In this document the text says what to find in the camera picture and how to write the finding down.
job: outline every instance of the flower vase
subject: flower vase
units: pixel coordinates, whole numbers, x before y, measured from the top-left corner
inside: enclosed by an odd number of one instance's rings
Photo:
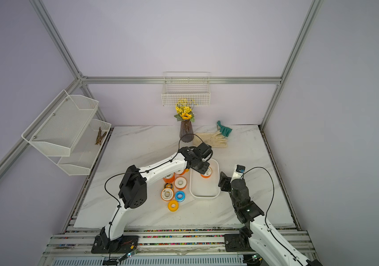
[[[181,121],[181,132],[179,133],[179,137],[183,142],[191,142],[194,139],[194,135],[187,134],[194,134],[194,131],[192,130],[191,121],[184,120]]]

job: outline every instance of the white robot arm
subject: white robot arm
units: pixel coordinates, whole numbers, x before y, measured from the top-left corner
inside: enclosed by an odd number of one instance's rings
[[[212,154],[212,147],[202,143],[198,147],[182,147],[172,156],[147,167],[128,167],[119,186],[119,203],[111,221],[100,232],[102,246],[110,252],[114,252],[120,246],[127,223],[126,213],[147,200],[147,186],[168,174],[186,168],[204,174],[209,167],[208,160]]]
[[[271,224],[265,213],[251,201],[243,173],[244,166],[236,165],[231,178],[220,173],[219,187],[228,192],[238,220],[244,224],[238,235],[225,235],[228,251],[258,253],[269,266],[322,266],[318,260],[310,261],[295,249]]]
[[[164,178],[168,174],[183,170],[186,167],[187,167],[187,161],[185,160],[185,157],[181,153],[177,153],[177,154],[174,153],[172,156],[170,156],[164,160],[161,160],[160,162],[156,162],[153,165],[150,165],[147,167],[141,167],[139,169],[139,172],[141,173],[141,177],[145,180],[146,187],[147,187],[147,186],[150,186],[151,184],[153,184],[155,181],[157,181],[161,178]],[[148,171],[148,173],[147,173],[146,171],[151,169],[151,168],[155,168],[155,169],[152,171]],[[111,220],[110,220],[110,221],[112,221],[111,225],[108,224],[107,226],[105,226],[105,228],[107,230],[109,230],[107,232],[107,236],[110,239],[110,241],[116,240],[123,235],[124,227],[126,226],[126,224],[128,222],[126,219],[126,216],[127,216],[126,213],[129,210],[140,206],[145,201],[144,197],[141,196],[139,199],[136,199],[134,201],[134,203],[131,204],[128,208],[126,208],[126,207],[123,208],[123,206],[126,206],[126,204],[125,204],[125,202],[123,202],[122,197],[119,197],[118,200],[119,200],[120,204],[117,205],[116,209],[113,212],[113,215],[112,215]]]
[[[168,174],[192,168],[204,174],[212,147],[202,143],[198,147],[183,147],[178,153],[147,167],[130,166],[120,183],[119,204],[113,212],[111,222],[102,228],[102,246],[113,253],[121,246],[126,213],[139,207],[147,200],[147,186]],[[298,252],[272,226],[263,211],[250,200],[249,190],[243,179],[244,166],[237,165],[232,178],[220,173],[218,186],[229,193],[239,221],[244,224],[238,235],[225,235],[226,244],[253,249],[269,266],[322,266],[317,260],[309,259]]]

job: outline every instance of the white wire basket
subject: white wire basket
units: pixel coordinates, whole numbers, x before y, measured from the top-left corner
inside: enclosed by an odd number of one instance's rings
[[[101,128],[101,135],[107,133],[102,139],[101,144],[95,144],[99,128]],[[88,175],[91,172],[93,165],[98,157],[104,141],[107,139],[108,131],[111,124],[92,119],[89,126],[81,136],[74,150],[70,156],[61,157],[57,165],[68,175]]]
[[[175,107],[178,100],[183,99],[186,99],[191,106],[209,106],[210,84],[208,75],[206,77],[166,77],[165,75],[161,93],[163,106]]]
[[[30,139],[22,135],[46,157],[70,156],[98,109],[94,99],[63,93],[66,97]]]

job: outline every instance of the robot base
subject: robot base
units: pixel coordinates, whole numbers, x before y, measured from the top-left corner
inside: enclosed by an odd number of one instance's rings
[[[92,254],[108,254],[108,253],[129,253],[132,251],[132,245],[138,245],[138,236],[137,235],[124,235],[121,241],[113,240],[110,242],[110,248],[106,249],[102,245],[101,236],[97,235],[95,241],[92,245]]]
[[[249,243],[238,234],[226,234],[224,235],[225,239],[225,250],[226,252],[236,252],[236,251],[252,251],[256,253],[253,249],[250,248]]]

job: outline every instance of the green glove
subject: green glove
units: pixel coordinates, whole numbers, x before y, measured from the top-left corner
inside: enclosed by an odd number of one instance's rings
[[[230,129],[229,127],[221,125],[220,121],[218,121],[217,124],[218,124],[218,130],[222,133],[222,135],[224,135],[225,137],[228,137],[229,133],[231,133],[232,129]]]

